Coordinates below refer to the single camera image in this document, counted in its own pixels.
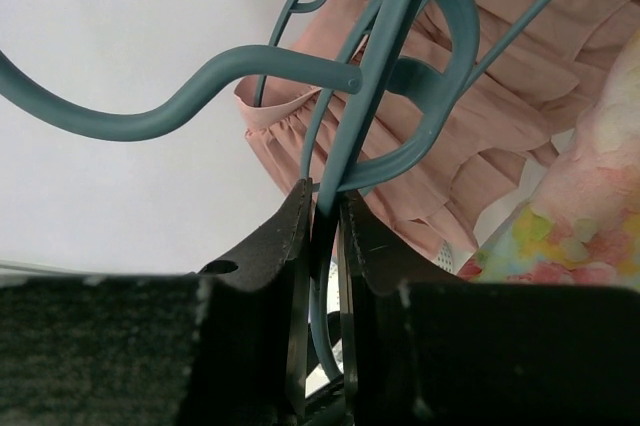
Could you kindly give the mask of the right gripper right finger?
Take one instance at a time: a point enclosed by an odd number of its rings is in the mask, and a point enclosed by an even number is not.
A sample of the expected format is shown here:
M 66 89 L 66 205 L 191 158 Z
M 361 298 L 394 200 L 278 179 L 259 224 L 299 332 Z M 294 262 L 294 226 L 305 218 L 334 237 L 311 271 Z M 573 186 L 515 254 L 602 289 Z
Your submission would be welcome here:
M 360 195 L 340 204 L 347 408 L 359 425 L 635 425 L 639 296 L 473 284 Z

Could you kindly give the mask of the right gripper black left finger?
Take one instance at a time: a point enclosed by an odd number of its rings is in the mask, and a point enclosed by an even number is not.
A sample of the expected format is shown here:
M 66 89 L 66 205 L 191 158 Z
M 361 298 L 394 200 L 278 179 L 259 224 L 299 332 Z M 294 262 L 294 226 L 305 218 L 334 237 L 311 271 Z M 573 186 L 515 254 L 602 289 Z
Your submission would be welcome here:
M 198 273 L 6 275 L 5 425 L 294 425 L 312 187 Z

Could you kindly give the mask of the pastel floral skirt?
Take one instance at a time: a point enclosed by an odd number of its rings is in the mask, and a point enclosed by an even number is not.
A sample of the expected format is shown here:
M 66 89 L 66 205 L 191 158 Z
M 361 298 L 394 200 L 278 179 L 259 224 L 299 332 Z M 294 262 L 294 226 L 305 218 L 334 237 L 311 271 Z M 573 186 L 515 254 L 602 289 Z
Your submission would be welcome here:
M 458 272 L 472 282 L 639 287 L 639 37 L 531 197 Z

